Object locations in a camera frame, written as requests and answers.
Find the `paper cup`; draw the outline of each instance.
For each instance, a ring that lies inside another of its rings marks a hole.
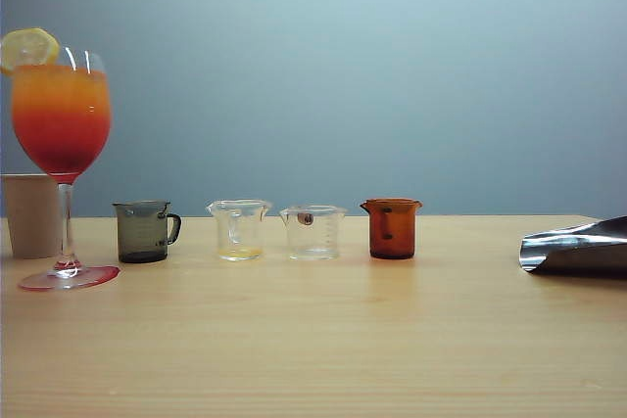
[[[45,174],[4,174],[3,193],[15,258],[45,258],[61,250],[57,183]]]

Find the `lemon slice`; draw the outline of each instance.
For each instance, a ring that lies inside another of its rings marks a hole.
[[[11,75],[17,66],[53,64],[59,55],[59,43],[42,28],[14,29],[2,38],[0,70]]]

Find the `red glass base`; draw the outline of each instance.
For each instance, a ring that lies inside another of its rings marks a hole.
[[[64,271],[48,271],[24,278],[19,286],[27,291],[51,291],[96,286],[114,279],[120,273],[116,266],[81,266]]]

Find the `gray wall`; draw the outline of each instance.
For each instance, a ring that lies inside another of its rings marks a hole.
[[[393,195],[627,213],[627,0],[2,0],[3,31],[28,25],[108,67],[114,126],[78,215]],[[3,80],[2,168],[33,170]]]

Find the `measuring cup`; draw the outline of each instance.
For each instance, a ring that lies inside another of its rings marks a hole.
[[[370,254],[411,258],[415,249],[415,212],[422,203],[406,198],[377,198],[360,205],[370,214]]]
[[[261,256],[261,224],[271,207],[263,200],[219,200],[208,205],[217,220],[218,256],[231,261]]]
[[[169,201],[113,203],[118,217],[118,259],[147,263],[168,256],[168,245],[178,238],[181,220],[168,213]],[[168,234],[168,219],[173,225]]]
[[[290,258],[337,257],[338,225],[346,212],[329,205],[291,206],[282,210],[279,214],[287,230]]]

